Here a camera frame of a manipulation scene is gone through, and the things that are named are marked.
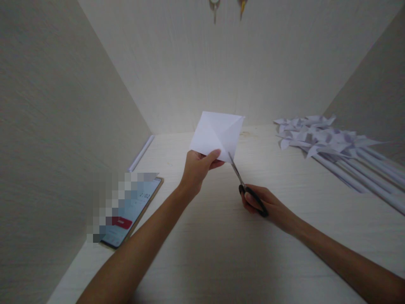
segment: smartphone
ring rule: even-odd
[[[125,204],[124,215],[115,225],[105,228],[105,236],[100,242],[112,249],[117,249],[129,239],[163,181],[162,177],[156,177],[150,182],[139,182],[138,189],[131,191],[131,199]]]

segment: wooden table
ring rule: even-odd
[[[281,151],[275,129],[243,128],[235,162],[244,181],[268,187],[316,228],[404,277],[405,217],[372,194],[354,192],[299,149]],[[140,225],[178,185],[192,136],[156,136],[138,164],[135,172],[165,178]],[[364,302],[299,241],[250,215],[238,186],[230,164],[208,173],[135,292],[137,302]],[[111,254],[85,243],[49,303],[75,302]]]

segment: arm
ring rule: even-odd
[[[405,303],[405,280],[315,229],[283,205],[267,188],[248,185],[261,198],[269,219],[316,253],[367,303]],[[259,207],[249,193],[241,194],[244,207]]]
[[[187,153],[180,185],[107,260],[77,304],[126,303],[129,300],[179,217],[200,191],[208,170],[224,164],[216,160],[219,154],[219,150],[211,152],[207,157],[195,151]]]

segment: white wall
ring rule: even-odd
[[[338,128],[385,141],[373,149],[405,166],[405,7],[325,112],[333,113]]]
[[[45,303],[151,134],[77,1],[0,1],[0,303]]]
[[[79,0],[152,132],[193,131],[201,112],[245,125],[321,114],[400,0]]]

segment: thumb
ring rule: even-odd
[[[252,207],[261,210],[262,208],[260,207],[260,205],[256,202],[256,200],[254,199],[254,197],[249,193],[246,192],[245,193],[245,199],[247,200],[247,202],[249,203],[249,205],[251,205]]]
[[[210,154],[208,154],[204,159],[207,163],[212,164],[214,160],[218,158],[221,154],[221,149],[213,150]]]

